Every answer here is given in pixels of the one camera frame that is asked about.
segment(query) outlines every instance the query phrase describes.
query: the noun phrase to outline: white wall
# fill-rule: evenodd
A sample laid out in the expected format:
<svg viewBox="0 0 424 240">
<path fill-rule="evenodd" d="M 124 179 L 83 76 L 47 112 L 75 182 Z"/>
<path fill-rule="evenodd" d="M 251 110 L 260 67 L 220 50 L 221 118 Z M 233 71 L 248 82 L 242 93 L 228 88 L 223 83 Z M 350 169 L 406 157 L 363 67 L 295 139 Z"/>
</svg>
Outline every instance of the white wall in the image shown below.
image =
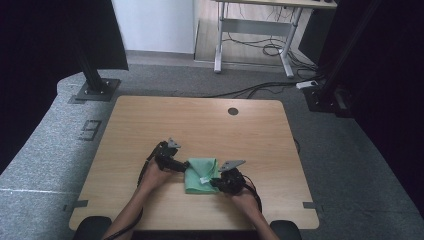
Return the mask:
<svg viewBox="0 0 424 240">
<path fill-rule="evenodd" d="M 194 53 L 196 0 L 112 0 L 126 50 Z"/>
</svg>

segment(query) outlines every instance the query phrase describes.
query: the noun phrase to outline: towel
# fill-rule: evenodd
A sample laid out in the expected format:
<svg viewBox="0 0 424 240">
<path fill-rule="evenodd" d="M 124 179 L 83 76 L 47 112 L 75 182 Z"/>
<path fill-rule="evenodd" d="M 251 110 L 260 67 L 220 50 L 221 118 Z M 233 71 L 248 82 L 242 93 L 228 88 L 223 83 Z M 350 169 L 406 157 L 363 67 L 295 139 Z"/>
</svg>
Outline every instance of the towel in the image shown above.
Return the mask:
<svg viewBox="0 0 424 240">
<path fill-rule="evenodd" d="M 215 158 L 189 158 L 190 166 L 185 171 L 185 190 L 192 194 L 219 192 L 209 183 L 211 178 L 219 178 L 218 162 Z"/>
</svg>

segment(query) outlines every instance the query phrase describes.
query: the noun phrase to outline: human hand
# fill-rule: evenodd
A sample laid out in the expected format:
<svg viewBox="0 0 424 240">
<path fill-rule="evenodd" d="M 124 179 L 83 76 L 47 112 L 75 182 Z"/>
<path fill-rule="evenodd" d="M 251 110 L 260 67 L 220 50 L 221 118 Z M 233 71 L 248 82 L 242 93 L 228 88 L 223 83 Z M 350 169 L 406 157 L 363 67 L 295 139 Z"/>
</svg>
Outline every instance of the human hand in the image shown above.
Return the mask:
<svg viewBox="0 0 424 240">
<path fill-rule="evenodd" d="M 252 183 L 247 182 L 246 184 L 254 188 Z M 250 217 L 252 214 L 260 212 L 258 203 L 256 202 L 253 193 L 247 188 L 243 188 L 235 195 L 226 193 L 225 196 L 231 199 L 231 201 L 236 205 L 237 209 L 239 209 L 246 216 Z"/>
<path fill-rule="evenodd" d="M 146 172 L 141 179 L 139 188 L 147 191 L 153 191 L 166 182 L 166 180 L 174 173 L 174 171 L 169 169 L 163 169 L 163 171 L 160 170 L 156 161 L 152 159 L 147 165 Z"/>
</svg>

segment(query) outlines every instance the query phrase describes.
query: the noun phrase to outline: table hole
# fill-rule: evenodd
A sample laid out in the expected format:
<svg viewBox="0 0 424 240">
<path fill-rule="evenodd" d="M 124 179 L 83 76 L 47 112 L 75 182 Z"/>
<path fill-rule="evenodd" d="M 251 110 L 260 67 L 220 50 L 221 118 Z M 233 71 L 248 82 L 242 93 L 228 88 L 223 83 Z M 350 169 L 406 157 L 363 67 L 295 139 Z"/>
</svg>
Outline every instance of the table hole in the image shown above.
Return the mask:
<svg viewBox="0 0 424 240">
<path fill-rule="evenodd" d="M 235 115 L 237 115 L 237 114 L 238 114 L 238 110 L 237 110 L 237 108 L 229 108 L 229 109 L 228 109 L 228 113 L 229 113 L 230 115 L 235 116 Z"/>
</svg>

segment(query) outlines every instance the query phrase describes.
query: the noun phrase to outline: grey carpet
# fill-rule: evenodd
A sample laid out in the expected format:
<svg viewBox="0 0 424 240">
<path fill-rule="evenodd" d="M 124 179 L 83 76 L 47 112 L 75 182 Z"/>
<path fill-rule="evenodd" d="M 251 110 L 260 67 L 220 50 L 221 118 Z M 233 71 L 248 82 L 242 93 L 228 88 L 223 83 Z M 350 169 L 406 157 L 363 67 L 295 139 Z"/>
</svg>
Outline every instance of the grey carpet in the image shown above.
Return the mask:
<svg viewBox="0 0 424 240">
<path fill-rule="evenodd" d="M 282 73 L 224 70 L 216 75 L 209 68 L 151 65 L 100 74 L 122 80 L 112 101 L 69 104 L 83 75 L 59 82 L 50 110 L 0 176 L 0 239 L 72 238 L 72 205 L 118 96 L 199 97 L 287 81 Z M 356 122 L 309 112 L 298 89 L 281 90 L 259 91 L 254 98 L 282 101 L 300 144 L 320 219 L 318 229 L 301 230 L 303 239 L 423 239 L 419 212 Z M 79 140 L 87 120 L 101 121 L 93 141 Z"/>
</svg>

